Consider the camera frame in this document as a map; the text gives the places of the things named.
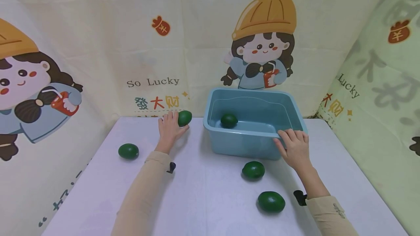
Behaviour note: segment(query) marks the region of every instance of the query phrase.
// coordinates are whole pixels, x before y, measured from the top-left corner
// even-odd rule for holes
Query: cartoon girl face
[[[51,82],[47,73],[50,65],[46,61],[20,62],[13,57],[6,61],[11,67],[0,70],[0,110],[11,109]]]
[[[278,59],[283,50],[290,46],[289,42],[284,43],[277,38],[274,32],[271,39],[266,39],[263,34],[256,34],[254,40],[246,43],[244,46],[239,46],[237,53],[243,55],[243,60],[246,63],[260,63],[265,64],[271,60]]]

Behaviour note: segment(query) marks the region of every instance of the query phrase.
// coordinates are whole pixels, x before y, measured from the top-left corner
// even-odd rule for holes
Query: white table
[[[328,125],[305,120],[313,165],[345,209],[361,236],[407,235]],[[299,206],[293,191],[304,192],[296,173],[283,160],[262,161],[265,176],[241,178],[248,158],[212,152],[202,118],[172,150],[174,174],[166,174],[153,214],[152,235],[174,236],[317,236],[314,220]],[[116,212],[149,152],[159,139],[157,118],[120,118],[54,216],[43,236],[110,235]],[[118,156],[124,143],[138,145],[140,156]],[[286,201],[278,215],[256,207],[263,191],[279,192]]]

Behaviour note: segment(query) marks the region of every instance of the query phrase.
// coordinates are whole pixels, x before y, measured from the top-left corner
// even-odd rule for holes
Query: beige sleeve
[[[149,216],[163,175],[169,170],[168,154],[152,151],[125,195],[111,236],[146,236]]]
[[[323,236],[359,235],[335,197],[311,198],[306,205]]]

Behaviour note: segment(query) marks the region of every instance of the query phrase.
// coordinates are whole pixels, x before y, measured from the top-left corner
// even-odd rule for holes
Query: green lime
[[[251,161],[245,164],[242,173],[246,178],[257,179],[261,178],[265,173],[264,165],[258,161]]]
[[[238,119],[235,115],[225,114],[220,119],[220,123],[224,128],[233,128],[238,123]]]
[[[284,198],[277,192],[263,192],[258,196],[258,205],[266,212],[279,213],[285,204]]]
[[[118,149],[118,154],[127,160],[133,160],[139,156],[139,148],[131,143],[122,144]]]
[[[193,118],[193,114],[189,111],[180,111],[178,114],[178,125],[183,127],[190,123],[191,119]]]

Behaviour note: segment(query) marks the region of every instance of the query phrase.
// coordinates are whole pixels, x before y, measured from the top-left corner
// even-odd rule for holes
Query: blue plastic basin
[[[237,125],[223,128],[224,114],[235,115]],[[209,94],[203,123],[215,153],[248,158],[280,159],[273,142],[274,137],[281,140],[279,129],[307,133],[295,99],[280,91],[215,88]]]

